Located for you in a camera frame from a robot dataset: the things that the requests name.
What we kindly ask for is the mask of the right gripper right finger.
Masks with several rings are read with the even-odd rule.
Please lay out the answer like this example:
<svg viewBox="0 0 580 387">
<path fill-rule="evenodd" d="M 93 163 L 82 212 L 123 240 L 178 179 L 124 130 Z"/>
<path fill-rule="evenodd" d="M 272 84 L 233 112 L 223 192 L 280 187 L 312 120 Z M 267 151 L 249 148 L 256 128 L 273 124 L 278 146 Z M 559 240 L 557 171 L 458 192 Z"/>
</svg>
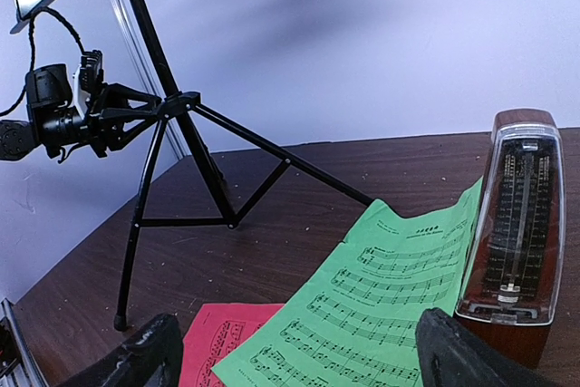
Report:
<svg viewBox="0 0 580 387">
<path fill-rule="evenodd" d="M 502 355 L 439 308 L 423 311 L 415 330 L 425 386 L 555 386 Z"/>
</svg>

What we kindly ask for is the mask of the red sheet music paper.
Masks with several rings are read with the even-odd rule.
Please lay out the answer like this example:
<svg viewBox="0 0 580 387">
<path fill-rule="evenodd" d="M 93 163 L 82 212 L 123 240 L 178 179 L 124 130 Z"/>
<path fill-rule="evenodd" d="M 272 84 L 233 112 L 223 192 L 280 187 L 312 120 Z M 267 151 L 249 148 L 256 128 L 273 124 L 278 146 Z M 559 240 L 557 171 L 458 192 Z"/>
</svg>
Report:
<svg viewBox="0 0 580 387">
<path fill-rule="evenodd" d="M 221 386 L 214 365 L 236 350 L 269 321 L 281 304 L 204 304 L 194 318 L 183 344 L 179 384 Z"/>
</svg>

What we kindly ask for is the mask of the green sheet music paper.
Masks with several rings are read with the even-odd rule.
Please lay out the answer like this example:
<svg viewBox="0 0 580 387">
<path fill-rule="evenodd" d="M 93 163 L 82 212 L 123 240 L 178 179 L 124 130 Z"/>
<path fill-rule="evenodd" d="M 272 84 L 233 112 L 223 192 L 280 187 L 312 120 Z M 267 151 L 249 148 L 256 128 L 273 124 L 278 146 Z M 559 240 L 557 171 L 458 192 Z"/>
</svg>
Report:
<svg viewBox="0 0 580 387">
<path fill-rule="evenodd" d="M 375 200 L 265 325 L 214 366 L 227 386 L 418 386 L 415 330 L 459 297 L 481 186 L 402 218 Z"/>
</svg>

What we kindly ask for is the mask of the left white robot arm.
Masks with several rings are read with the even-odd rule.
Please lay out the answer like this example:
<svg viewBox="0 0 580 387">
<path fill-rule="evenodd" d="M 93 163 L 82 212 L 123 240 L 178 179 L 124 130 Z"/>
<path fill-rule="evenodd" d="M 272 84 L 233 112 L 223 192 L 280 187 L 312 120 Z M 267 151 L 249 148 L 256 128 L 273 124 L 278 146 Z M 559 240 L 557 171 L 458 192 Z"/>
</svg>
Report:
<svg viewBox="0 0 580 387">
<path fill-rule="evenodd" d="M 73 84 L 65 73 L 60 63 L 26 75 L 28 119 L 1 121 L 2 160 L 21 160 L 40 146 L 60 162 L 85 146 L 105 158 L 164 117 L 161 98 L 105 83 L 99 63 L 80 66 Z"/>
</svg>

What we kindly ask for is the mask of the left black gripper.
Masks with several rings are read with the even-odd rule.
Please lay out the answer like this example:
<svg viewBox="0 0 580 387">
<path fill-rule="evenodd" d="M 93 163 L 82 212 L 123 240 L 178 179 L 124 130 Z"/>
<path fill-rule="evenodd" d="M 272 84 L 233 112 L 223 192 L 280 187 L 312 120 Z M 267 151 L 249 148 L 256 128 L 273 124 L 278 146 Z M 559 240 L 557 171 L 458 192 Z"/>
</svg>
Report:
<svg viewBox="0 0 580 387">
<path fill-rule="evenodd" d="M 159 119 L 162 99 L 122 84 L 105 84 L 84 125 L 83 146 L 98 158 L 122 150 Z"/>
</svg>

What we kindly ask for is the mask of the black perforated music stand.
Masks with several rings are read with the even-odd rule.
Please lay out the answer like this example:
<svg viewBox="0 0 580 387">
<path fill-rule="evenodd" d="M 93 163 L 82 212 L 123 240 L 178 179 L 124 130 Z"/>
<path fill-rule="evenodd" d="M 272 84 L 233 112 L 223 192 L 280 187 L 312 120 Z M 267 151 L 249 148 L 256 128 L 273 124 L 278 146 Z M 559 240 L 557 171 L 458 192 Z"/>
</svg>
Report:
<svg viewBox="0 0 580 387">
<path fill-rule="evenodd" d="M 36 18 L 39 15 L 51 14 L 53 12 L 53 1 L 14 0 L 16 29 L 32 32 L 35 28 Z M 338 178 L 317 168 L 307 160 L 296 156 L 290 151 L 274 144 L 272 141 L 265 139 L 224 115 L 210 109 L 203 104 L 198 92 L 182 92 L 169 67 L 169 62 L 160 44 L 160 39 L 152 22 L 146 1 L 129 0 L 129 2 L 140 31 L 140 36 L 146 46 L 150 62 L 159 79 L 165 97 L 160 97 L 162 99 L 164 117 L 147 129 L 153 130 L 153 139 L 141 175 L 137 202 L 130 222 L 130 233 L 121 271 L 120 290 L 113 321 L 114 328 L 117 331 L 124 331 L 128 326 L 127 309 L 131 288 L 131 276 L 140 231 L 143 228 L 200 226 L 226 226 L 235 228 L 290 168 L 298 169 L 363 205 L 367 206 L 372 203 L 372 199 L 360 190 L 349 186 Z M 216 123 L 220 127 L 256 145 L 259 149 L 278 159 L 276 168 L 266 177 L 241 208 L 235 208 L 232 205 L 227 194 L 227 184 L 224 175 L 218 168 L 217 163 L 211 158 L 208 147 L 202 140 L 194 124 L 192 119 L 194 114 L 199 114 L 207 120 Z M 146 218 L 144 215 L 153 172 L 160 153 L 160 146 L 170 121 L 176 122 L 177 128 L 197 165 L 199 174 L 208 188 L 209 195 L 217 206 L 218 216 L 215 218 Z"/>
</svg>

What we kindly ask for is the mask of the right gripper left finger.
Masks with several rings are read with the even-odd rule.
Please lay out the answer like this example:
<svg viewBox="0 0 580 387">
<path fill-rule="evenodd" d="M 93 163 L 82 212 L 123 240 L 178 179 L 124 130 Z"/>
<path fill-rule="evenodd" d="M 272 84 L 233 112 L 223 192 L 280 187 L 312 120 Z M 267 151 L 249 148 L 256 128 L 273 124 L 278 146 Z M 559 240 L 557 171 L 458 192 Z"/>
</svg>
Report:
<svg viewBox="0 0 580 387">
<path fill-rule="evenodd" d="M 184 345 L 178 318 L 158 314 L 63 386 L 177 386 Z"/>
</svg>

